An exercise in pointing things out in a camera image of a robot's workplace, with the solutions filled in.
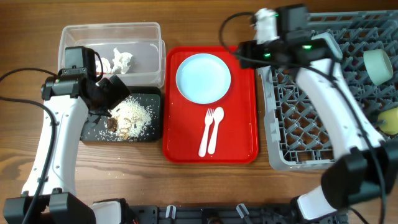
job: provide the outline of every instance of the fork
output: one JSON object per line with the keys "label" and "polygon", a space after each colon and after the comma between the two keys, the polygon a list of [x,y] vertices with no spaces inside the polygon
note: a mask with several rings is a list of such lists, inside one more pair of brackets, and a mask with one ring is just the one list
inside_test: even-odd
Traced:
{"label": "fork", "polygon": [[206,155],[206,151],[207,151],[207,139],[209,136],[209,127],[213,122],[213,113],[214,110],[212,109],[207,109],[207,113],[205,116],[205,131],[203,132],[203,137],[201,138],[201,143],[200,143],[200,147],[199,147],[199,156],[200,157],[204,157]]}

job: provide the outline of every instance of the clear plastic container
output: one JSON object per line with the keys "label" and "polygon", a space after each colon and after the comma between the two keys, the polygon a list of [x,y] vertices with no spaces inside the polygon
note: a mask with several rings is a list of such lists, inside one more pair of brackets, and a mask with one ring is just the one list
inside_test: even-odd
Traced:
{"label": "clear plastic container", "polygon": [[101,58],[109,60],[111,67],[114,48],[121,53],[129,52],[133,55],[130,69],[126,74],[115,72],[126,85],[160,88],[164,84],[165,45],[156,22],[66,26],[62,30],[58,70],[65,68],[65,48],[73,46],[97,51]]}

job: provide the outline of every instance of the white plate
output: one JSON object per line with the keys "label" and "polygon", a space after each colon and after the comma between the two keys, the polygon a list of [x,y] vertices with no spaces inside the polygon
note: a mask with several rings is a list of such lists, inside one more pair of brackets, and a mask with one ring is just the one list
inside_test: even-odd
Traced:
{"label": "white plate", "polygon": [[199,104],[221,99],[231,84],[228,66],[211,54],[196,54],[185,59],[176,74],[177,88],[189,101]]}

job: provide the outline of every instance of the dish rack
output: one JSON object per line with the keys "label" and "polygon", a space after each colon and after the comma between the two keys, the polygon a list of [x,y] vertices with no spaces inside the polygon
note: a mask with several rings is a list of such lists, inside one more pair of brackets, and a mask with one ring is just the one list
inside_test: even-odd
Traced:
{"label": "dish rack", "polygon": [[[364,51],[383,49],[393,69],[398,69],[398,11],[313,13],[309,19],[312,35],[329,32],[339,44],[343,75],[365,114],[398,106],[397,72],[392,80],[375,86],[363,60]],[[264,125],[272,168],[305,170],[331,166],[335,160],[328,133],[307,94],[289,80],[289,71],[272,74],[259,68],[257,72],[264,89]]]}

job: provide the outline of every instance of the wooden table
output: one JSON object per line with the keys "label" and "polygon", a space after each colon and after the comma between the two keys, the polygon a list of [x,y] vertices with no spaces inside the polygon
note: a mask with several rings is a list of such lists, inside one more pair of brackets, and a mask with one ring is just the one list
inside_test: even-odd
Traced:
{"label": "wooden table", "polygon": [[[257,11],[299,3],[281,1],[135,1],[121,3],[0,5],[0,73],[20,67],[57,72],[58,46],[67,25],[156,21],[167,50],[180,45],[218,45],[223,19],[239,11]],[[312,12],[397,9],[397,1],[306,0]],[[245,19],[237,19],[225,36],[228,43],[253,37]],[[46,75],[21,72],[3,81],[1,96],[42,101]],[[264,130],[264,97],[259,77],[257,108],[258,158],[244,166],[181,166],[166,161],[162,142],[131,144],[80,143],[76,162],[78,198],[87,204],[124,197],[130,205],[208,205],[210,203],[289,202],[320,183],[322,170],[279,172],[268,162]],[[43,111],[31,105],[0,101],[0,210],[6,198],[18,197],[29,176],[42,128]],[[356,208],[371,222],[379,216],[379,200]],[[353,223],[359,223],[351,216]],[[398,188],[388,198],[387,222],[398,220]]]}

